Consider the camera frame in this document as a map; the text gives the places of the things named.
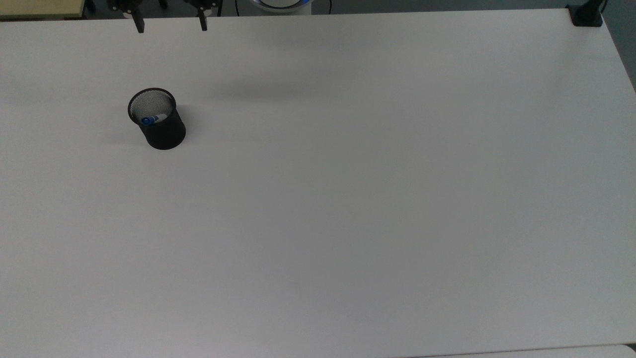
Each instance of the white table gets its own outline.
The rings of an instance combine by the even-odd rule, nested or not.
[[[0,24],[2,357],[636,341],[636,95],[606,27],[522,10],[209,28]],[[127,117],[146,87],[177,99],[173,150]]]
[[[524,350],[485,354],[454,355],[454,358],[635,358],[636,353],[624,345],[563,349]]]

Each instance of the black clamp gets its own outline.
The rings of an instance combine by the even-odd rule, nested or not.
[[[581,6],[567,5],[565,8],[570,11],[572,25],[579,27],[600,27],[603,25],[601,13],[605,10],[605,5],[600,11],[598,8],[604,1],[607,5],[607,0],[589,0]]]
[[[212,9],[216,9],[216,16],[221,16],[223,0],[183,0],[197,9],[197,17],[201,22],[201,30],[207,31],[207,17],[212,15]]]
[[[144,32],[144,17],[141,15],[139,5],[143,0],[106,0],[108,8],[113,11],[120,10],[124,17],[132,18],[137,27],[137,31],[142,34]],[[159,6],[162,9],[168,8],[167,0],[159,0]]]

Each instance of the pen holder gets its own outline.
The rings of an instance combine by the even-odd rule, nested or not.
[[[128,104],[128,116],[153,148],[172,149],[186,136],[177,101],[164,89],[144,89],[137,93]]]

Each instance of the white device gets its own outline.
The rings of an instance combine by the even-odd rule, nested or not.
[[[250,0],[264,15],[311,15],[314,0]]]

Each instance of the table surface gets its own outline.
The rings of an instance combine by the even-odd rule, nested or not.
[[[636,95],[604,26],[3,23],[0,48],[3,357],[636,341]],[[127,117],[147,87],[173,150]]]
[[[84,0],[2,0],[0,18],[80,17]]]
[[[454,355],[455,358],[636,358],[624,345]]]

